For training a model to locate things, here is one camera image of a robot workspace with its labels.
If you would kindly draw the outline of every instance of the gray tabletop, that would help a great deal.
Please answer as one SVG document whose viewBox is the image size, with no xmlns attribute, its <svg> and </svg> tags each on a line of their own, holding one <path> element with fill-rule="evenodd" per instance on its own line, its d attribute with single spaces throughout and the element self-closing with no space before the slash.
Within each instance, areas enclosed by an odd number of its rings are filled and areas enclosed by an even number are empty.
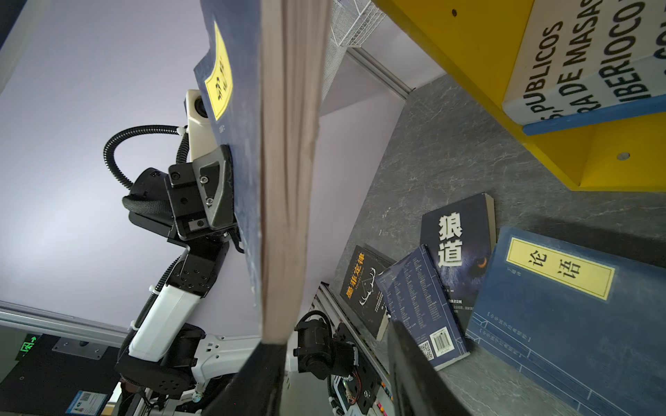
<svg viewBox="0 0 666 416">
<path fill-rule="evenodd" d="M 666 194 L 568 190 L 444 75 L 411 93 L 330 282 L 332 292 L 340 293 L 355 245 L 399 260 L 419 244 L 421 215 L 479 192 L 495 198 L 498 228 L 516 226 L 666 267 Z M 388 367 L 386 340 L 374 341 L 340 303 Z M 469 357 L 440 371 L 472 414 L 579 414 L 472 346 Z"/>
</svg>

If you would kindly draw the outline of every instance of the barcode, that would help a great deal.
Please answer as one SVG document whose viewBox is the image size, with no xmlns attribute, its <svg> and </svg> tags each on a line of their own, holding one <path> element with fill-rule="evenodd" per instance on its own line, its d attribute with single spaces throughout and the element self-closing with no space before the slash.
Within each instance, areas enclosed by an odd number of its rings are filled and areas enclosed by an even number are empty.
<svg viewBox="0 0 666 416">
<path fill-rule="evenodd" d="M 431 333 L 430 339 L 432 339 L 432 345 L 435 347 L 435 354 L 438 357 L 455 349 L 454 344 L 451 342 L 449 330 L 446 329 L 446 326 L 439 331 Z"/>
<path fill-rule="evenodd" d="M 422 344 L 419 344 L 418 347 L 421 349 L 421 351 L 423 351 L 423 355 L 426 356 L 428 361 L 435 358 L 435 356 L 432 355 L 432 349 L 430 348 L 430 342 L 428 342 L 428 340 Z"/>
</svg>

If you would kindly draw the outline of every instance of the yellow title label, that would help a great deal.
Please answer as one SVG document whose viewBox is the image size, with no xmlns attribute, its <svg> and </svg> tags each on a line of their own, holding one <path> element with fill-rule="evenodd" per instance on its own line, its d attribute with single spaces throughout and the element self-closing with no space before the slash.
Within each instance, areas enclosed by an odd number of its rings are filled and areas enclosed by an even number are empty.
<svg viewBox="0 0 666 416">
<path fill-rule="evenodd" d="M 215 120 L 219 120 L 231 99 L 234 82 L 231 78 L 229 56 L 226 54 L 226 47 L 217 22 L 215 22 L 215 66 L 212 74 L 206 79 L 206 89 L 210 105 L 215 113 Z"/>
<path fill-rule="evenodd" d="M 603 300 L 608 299 L 615 274 L 612 267 L 517 238 L 511 239 L 506 261 Z"/>
</svg>

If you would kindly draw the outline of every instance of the yellow shelf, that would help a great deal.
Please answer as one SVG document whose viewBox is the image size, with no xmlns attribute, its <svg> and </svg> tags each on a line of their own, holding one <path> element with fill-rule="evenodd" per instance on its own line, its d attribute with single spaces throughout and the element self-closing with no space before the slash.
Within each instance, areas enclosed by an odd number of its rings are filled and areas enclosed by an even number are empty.
<svg viewBox="0 0 666 416">
<path fill-rule="evenodd" d="M 569 189 L 666 191 L 666 113 L 536 136 L 504 114 L 501 102 L 533 0 L 375 4 Z M 631 157 L 620 161 L 623 152 Z"/>
</svg>

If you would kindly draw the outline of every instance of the white wire basket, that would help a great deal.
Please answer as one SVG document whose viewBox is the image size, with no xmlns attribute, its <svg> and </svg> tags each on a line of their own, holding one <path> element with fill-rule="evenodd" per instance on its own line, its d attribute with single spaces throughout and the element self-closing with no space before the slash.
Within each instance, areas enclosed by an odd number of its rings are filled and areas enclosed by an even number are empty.
<svg viewBox="0 0 666 416">
<path fill-rule="evenodd" d="M 326 48 L 322 101 L 348 47 L 360 47 L 386 14 L 370 0 L 333 0 L 331 36 Z"/>
</svg>

